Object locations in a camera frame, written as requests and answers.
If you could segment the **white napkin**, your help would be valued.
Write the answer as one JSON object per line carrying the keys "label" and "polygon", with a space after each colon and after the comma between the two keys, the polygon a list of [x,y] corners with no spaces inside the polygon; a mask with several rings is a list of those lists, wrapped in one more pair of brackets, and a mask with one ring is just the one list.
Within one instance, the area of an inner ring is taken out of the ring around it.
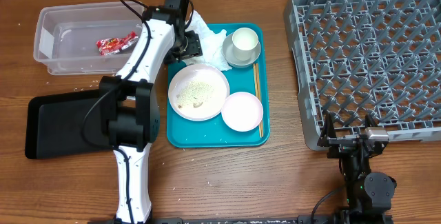
{"label": "white napkin", "polygon": [[186,65],[206,64],[220,71],[231,70],[231,66],[222,54],[223,42],[227,37],[227,31],[221,30],[218,33],[210,30],[202,16],[193,12],[192,21],[187,31],[195,31],[199,36],[203,54],[197,57],[184,60]]}

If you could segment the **red snack wrapper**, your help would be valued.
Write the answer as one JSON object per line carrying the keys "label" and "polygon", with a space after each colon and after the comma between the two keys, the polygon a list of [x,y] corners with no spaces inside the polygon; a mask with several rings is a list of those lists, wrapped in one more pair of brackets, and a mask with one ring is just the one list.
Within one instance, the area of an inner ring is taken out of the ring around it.
{"label": "red snack wrapper", "polygon": [[96,42],[96,46],[101,56],[113,55],[122,53],[133,46],[139,39],[135,32],[129,33],[122,38],[101,39]]}

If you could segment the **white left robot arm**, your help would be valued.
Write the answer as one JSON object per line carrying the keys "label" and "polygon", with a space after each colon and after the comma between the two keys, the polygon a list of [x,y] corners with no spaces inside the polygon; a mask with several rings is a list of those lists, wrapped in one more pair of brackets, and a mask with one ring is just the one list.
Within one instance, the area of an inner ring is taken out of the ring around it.
{"label": "white left robot arm", "polygon": [[101,129],[109,138],[119,176],[119,206],[113,223],[147,223],[152,204],[148,194],[148,156],[158,136],[159,106],[154,82],[163,64],[202,55],[199,36],[187,28],[191,0],[165,0],[145,6],[142,32],[127,63],[115,77],[99,84]]}

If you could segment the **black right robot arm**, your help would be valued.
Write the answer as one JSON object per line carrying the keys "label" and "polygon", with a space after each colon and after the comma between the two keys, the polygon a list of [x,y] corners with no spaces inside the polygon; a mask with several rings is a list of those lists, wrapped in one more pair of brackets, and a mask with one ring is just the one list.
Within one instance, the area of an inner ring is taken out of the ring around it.
{"label": "black right robot arm", "polygon": [[[370,115],[365,116],[365,132],[352,138],[338,138],[332,115],[325,111],[325,121],[317,145],[328,149],[327,157],[337,159],[345,184],[322,197],[311,211],[312,223],[392,223],[385,212],[397,187],[396,180],[382,172],[371,170],[369,160],[382,154],[389,144],[387,131],[378,126]],[[334,194],[344,190],[347,206],[338,208],[325,220],[315,215],[318,207]]]}

